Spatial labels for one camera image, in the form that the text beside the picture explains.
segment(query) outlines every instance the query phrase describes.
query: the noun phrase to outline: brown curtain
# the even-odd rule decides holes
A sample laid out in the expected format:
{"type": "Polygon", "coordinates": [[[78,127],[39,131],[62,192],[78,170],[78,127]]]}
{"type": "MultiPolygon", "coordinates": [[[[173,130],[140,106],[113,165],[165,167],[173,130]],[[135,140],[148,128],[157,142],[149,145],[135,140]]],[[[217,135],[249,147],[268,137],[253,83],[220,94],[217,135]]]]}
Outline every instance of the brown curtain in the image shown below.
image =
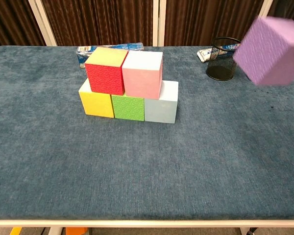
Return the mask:
{"type": "Polygon", "coordinates": [[[207,46],[220,36],[241,40],[264,0],[167,0],[165,46],[207,46]]]}
{"type": "Polygon", "coordinates": [[[273,0],[268,15],[294,20],[294,0],[273,0]]]}
{"type": "Polygon", "coordinates": [[[152,0],[42,0],[59,46],[152,45],[152,0]]]}
{"type": "Polygon", "coordinates": [[[1,45],[46,45],[27,0],[0,0],[1,45]]]}

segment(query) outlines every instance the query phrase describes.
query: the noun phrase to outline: orange object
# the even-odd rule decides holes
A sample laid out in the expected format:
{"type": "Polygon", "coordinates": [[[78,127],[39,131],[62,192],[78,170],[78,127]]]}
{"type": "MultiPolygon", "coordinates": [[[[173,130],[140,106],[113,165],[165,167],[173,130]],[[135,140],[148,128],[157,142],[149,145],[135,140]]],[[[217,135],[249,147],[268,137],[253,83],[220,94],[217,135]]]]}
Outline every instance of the orange object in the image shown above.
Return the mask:
{"type": "Polygon", "coordinates": [[[65,234],[66,235],[83,235],[84,233],[86,233],[88,230],[88,228],[65,228],[65,234]]]}

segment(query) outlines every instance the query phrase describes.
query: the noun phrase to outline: stacked blocks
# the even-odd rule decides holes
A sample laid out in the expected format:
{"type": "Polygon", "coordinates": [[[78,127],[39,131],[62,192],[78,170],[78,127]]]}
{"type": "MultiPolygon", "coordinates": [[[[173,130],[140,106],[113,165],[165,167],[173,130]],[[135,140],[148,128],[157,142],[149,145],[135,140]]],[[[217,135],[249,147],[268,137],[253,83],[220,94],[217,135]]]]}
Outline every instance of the stacked blocks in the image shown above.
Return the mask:
{"type": "Polygon", "coordinates": [[[258,18],[233,56],[256,85],[288,85],[294,80],[294,21],[258,18]]]}
{"type": "Polygon", "coordinates": [[[86,60],[86,73],[93,92],[123,95],[122,64],[127,50],[98,47],[86,60]]]}
{"type": "Polygon", "coordinates": [[[78,92],[87,115],[114,118],[111,96],[92,92],[88,78],[78,92]]]}
{"type": "Polygon", "coordinates": [[[175,123],[178,82],[162,81],[159,99],[145,99],[145,121],[175,123]]]}
{"type": "Polygon", "coordinates": [[[85,62],[88,78],[79,89],[85,113],[175,123],[178,82],[162,80],[162,57],[97,47],[85,62]]]}
{"type": "Polygon", "coordinates": [[[162,52],[130,51],[122,66],[128,96],[158,99],[162,81],[162,52]]]}

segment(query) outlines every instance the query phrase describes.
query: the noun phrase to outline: blue tablecloth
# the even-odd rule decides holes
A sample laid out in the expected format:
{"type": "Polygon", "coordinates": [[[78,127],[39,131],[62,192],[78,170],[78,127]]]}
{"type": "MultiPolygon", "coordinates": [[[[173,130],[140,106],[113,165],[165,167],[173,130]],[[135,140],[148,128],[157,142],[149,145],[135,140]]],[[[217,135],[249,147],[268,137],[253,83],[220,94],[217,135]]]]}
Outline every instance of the blue tablecloth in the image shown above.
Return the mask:
{"type": "Polygon", "coordinates": [[[163,51],[176,124],[84,114],[76,47],[0,47],[0,219],[294,219],[294,83],[163,51]]]}

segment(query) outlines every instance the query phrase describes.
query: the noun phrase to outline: black mesh pencil holder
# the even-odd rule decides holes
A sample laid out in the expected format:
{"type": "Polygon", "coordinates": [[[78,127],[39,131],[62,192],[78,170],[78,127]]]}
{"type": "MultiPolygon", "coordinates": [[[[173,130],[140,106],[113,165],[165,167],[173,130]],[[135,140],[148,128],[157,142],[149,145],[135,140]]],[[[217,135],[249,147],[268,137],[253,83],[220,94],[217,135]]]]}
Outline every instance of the black mesh pencil holder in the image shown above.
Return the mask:
{"type": "Polygon", "coordinates": [[[233,78],[236,68],[233,54],[240,43],[235,38],[216,38],[212,43],[212,51],[206,74],[219,81],[227,81],[233,78]]]}

